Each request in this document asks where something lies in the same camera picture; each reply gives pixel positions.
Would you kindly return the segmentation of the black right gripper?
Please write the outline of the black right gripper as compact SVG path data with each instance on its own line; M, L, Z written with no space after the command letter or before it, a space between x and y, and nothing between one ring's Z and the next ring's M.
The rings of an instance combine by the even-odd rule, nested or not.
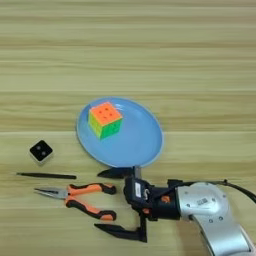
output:
M109 179L141 178L141 168L113 167L98 173L97 176ZM135 230L126 230L120 225L110 224L95 224L95 227L119 239L146 243L146 218L157 221L158 219L179 220L181 217L174 188L136 185L134 199L134 209L140 217L140 226Z

